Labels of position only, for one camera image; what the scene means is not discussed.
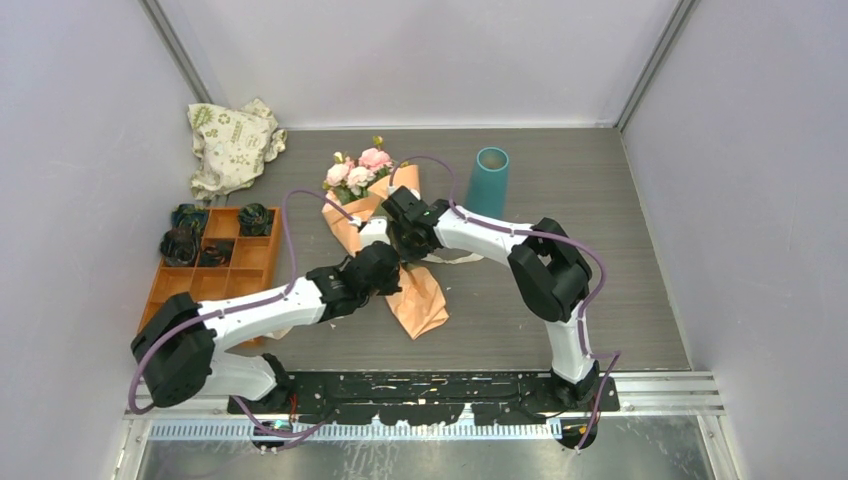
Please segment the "beige satin ribbon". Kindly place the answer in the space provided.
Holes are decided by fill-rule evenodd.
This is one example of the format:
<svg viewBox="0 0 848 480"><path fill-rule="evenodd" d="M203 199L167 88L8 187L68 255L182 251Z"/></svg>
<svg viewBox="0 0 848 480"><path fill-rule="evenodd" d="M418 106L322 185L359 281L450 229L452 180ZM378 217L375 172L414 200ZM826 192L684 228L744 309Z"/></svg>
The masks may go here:
<svg viewBox="0 0 848 480"><path fill-rule="evenodd" d="M433 264L444 264L444 265L460 265L472 262L478 262L483 260L484 257L479 254L470 253L461 257L446 259L441 256L435 254L428 254L425 256L422 261L433 263Z"/></svg>

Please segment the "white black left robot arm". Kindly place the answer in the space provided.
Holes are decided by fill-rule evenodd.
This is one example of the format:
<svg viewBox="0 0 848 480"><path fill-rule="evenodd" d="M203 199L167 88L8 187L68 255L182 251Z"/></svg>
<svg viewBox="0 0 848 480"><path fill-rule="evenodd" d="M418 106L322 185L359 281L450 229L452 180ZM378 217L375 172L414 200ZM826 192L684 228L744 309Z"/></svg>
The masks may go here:
<svg viewBox="0 0 848 480"><path fill-rule="evenodd" d="M382 241L332 266L315 268L283 287L224 300L197 302L187 292L168 298L131 343L138 367L129 392L136 402L143 382L156 408L198 394L229 396L236 404L277 413L292 397L292 383L272 354L246 357L231 348L290 327L345 317L374 295L400 292L400 257Z"/></svg>

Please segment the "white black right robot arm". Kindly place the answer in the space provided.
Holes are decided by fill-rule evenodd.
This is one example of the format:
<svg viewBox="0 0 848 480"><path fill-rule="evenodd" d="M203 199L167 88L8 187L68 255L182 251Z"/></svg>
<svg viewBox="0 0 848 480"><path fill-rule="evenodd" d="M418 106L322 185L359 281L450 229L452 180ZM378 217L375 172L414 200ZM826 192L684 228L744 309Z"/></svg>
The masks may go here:
<svg viewBox="0 0 848 480"><path fill-rule="evenodd" d="M592 400L599 378L585 327L592 269L556 221L504 222L446 199L427 203L406 187L392 189L381 207L388 236L406 262L456 249L508 267L526 307L545 323L556 400L571 411Z"/></svg>

